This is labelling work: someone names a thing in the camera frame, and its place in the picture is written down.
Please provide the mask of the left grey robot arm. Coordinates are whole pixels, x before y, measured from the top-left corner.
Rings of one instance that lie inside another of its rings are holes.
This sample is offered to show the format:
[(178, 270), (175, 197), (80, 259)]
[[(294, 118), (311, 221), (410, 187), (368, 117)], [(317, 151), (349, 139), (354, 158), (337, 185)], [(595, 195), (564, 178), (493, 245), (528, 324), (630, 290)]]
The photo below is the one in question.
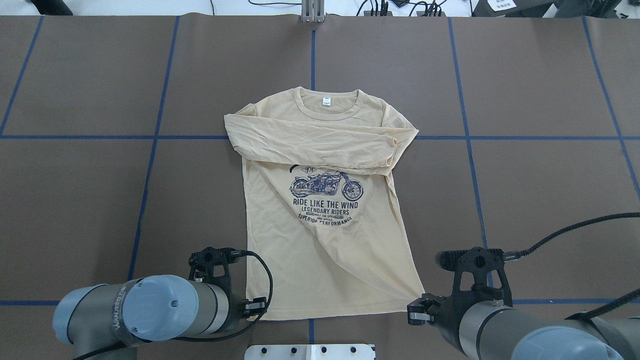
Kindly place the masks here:
[[(253, 257), (269, 279), (266, 297), (233, 291), (230, 265)], [(188, 259), (189, 276), (152, 275), (69, 292), (52, 317), (55, 337), (76, 360), (135, 360), (138, 347), (181, 341), (215, 343), (243, 335), (268, 311), (274, 279), (254, 251), (206, 247)]]

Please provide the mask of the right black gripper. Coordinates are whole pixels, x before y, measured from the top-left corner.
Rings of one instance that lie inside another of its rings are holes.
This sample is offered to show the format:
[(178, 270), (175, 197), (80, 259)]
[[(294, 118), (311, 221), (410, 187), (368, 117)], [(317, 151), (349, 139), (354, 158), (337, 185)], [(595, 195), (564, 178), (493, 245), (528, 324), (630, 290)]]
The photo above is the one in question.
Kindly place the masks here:
[(451, 294), (422, 295), (412, 301), (408, 305), (407, 323), (434, 324), (446, 342), (459, 346), (462, 318), (473, 305), (493, 300), (503, 300), (506, 306), (513, 304), (503, 257), (504, 251), (498, 248), (439, 251), (435, 255), (436, 264), (454, 273)]

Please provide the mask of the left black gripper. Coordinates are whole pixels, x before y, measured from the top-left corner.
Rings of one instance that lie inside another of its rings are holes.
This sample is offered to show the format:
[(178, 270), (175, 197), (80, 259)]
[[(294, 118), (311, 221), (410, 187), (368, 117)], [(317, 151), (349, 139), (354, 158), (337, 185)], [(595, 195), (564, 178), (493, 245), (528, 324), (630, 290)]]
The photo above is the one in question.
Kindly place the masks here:
[(268, 309), (268, 297), (242, 298), (233, 291), (230, 264), (247, 251), (231, 247), (206, 247), (189, 256), (189, 281), (198, 295), (198, 333), (224, 333), (240, 321), (260, 317)]

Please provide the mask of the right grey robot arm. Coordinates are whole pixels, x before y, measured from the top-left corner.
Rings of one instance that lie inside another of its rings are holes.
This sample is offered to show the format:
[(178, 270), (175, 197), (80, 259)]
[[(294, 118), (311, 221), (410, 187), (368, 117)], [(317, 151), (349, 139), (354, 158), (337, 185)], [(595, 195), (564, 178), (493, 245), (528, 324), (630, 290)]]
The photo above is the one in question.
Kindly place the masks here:
[(407, 323), (430, 325), (470, 360), (637, 360), (639, 318), (579, 312), (557, 321), (514, 308), (505, 273), (510, 253), (473, 247), (441, 251), (454, 274), (449, 296), (430, 292), (407, 305)]

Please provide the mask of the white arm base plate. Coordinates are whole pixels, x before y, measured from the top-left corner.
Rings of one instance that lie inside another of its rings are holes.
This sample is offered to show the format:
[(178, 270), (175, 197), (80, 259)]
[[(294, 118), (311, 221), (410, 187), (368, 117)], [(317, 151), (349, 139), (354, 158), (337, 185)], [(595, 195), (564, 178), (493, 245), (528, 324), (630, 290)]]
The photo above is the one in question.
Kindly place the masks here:
[(251, 345), (245, 360), (375, 360), (375, 346), (365, 343), (343, 344), (263, 344)]

